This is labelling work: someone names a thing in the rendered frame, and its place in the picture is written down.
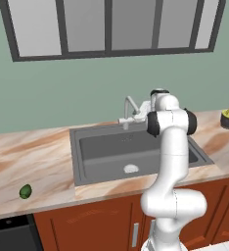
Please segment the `green avocado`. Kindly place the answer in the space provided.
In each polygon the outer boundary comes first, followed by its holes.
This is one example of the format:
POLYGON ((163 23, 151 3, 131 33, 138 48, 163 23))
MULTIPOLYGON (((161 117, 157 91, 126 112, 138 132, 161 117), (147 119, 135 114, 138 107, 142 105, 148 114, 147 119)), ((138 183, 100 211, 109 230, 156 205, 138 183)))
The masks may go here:
POLYGON ((22 199, 27 199, 31 195, 31 193, 32 188, 30 184, 26 184, 20 189, 20 197, 22 199))

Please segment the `silver sink faucet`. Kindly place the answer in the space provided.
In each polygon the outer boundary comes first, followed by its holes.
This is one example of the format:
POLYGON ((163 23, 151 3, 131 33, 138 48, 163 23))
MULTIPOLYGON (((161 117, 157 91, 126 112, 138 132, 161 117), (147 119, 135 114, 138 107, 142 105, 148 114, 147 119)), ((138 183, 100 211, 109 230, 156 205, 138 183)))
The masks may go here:
POLYGON ((128 130, 131 123, 136 121, 135 117, 140 114, 140 109, 130 96, 126 96, 124 100, 124 117, 119 119, 118 122, 122 125, 124 130, 128 130), (129 107, 133 108, 132 116, 128 116, 129 107))

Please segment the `dark framed window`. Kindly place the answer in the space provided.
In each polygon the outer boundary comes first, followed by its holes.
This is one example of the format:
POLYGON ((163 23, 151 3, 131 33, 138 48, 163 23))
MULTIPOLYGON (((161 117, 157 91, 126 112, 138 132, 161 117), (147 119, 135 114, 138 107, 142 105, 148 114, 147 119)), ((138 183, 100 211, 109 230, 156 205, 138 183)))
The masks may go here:
POLYGON ((15 62, 204 53, 226 0, 0 0, 15 62))

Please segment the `grey kitchen sink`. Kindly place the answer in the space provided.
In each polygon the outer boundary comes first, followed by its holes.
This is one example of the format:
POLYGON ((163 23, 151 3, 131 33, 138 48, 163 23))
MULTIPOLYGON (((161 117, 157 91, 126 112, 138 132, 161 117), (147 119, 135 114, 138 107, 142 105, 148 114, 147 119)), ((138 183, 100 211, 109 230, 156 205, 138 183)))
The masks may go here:
POLYGON ((157 137, 147 133, 143 124, 102 125, 75 128, 69 132, 74 182, 77 186, 153 175, 172 165, 178 170, 177 156, 188 154, 189 166, 211 165, 213 161, 190 136, 169 131, 157 137), (123 168, 133 164, 137 173, 123 168))

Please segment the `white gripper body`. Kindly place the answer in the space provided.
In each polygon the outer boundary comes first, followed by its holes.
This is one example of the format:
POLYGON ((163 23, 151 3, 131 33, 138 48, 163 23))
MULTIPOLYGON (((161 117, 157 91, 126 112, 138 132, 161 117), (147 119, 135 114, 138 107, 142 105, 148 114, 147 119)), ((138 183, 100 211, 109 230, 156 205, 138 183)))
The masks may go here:
POLYGON ((139 108, 139 111, 134 116, 134 121, 136 123, 142 123, 147 119, 148 114, 151 112, 151 102, 144 101, 139 108))

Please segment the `black dishwasher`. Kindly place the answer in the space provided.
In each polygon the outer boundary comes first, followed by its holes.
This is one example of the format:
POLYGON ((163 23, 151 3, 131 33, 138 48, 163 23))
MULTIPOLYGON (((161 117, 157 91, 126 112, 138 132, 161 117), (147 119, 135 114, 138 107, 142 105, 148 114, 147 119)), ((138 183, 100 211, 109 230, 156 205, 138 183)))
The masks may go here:
POLYGON ((0 251, 44 251, 32 214, 0 219, 0 251))

